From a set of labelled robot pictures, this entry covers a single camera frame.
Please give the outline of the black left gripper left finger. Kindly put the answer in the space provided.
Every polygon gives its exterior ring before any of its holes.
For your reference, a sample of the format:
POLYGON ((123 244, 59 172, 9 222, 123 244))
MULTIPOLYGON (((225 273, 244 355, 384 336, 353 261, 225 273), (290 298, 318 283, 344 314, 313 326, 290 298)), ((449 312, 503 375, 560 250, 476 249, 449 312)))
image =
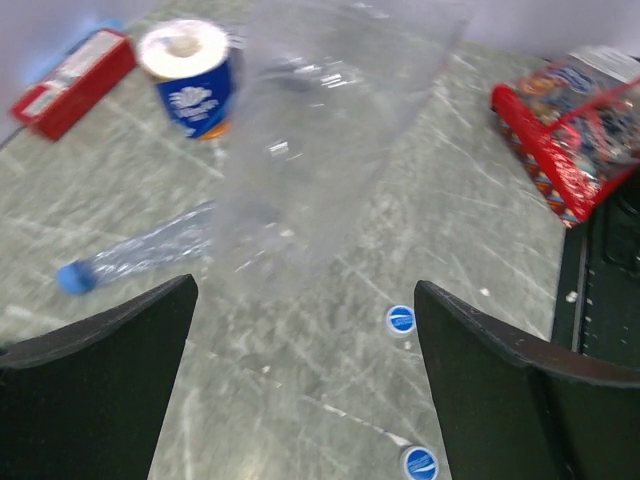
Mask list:
POLYGON ((2 347, 2 478, 147 478, 197 298, 178 276, 2 347))

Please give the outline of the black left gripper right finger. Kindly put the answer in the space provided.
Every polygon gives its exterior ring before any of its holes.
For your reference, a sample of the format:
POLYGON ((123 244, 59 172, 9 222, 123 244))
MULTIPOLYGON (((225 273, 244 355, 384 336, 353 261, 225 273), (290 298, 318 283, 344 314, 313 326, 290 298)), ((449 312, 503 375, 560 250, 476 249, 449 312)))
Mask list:
POLYGON ((639 374, 496 319, 429 281, 417 333, 455 479, 635 479, 639 374))

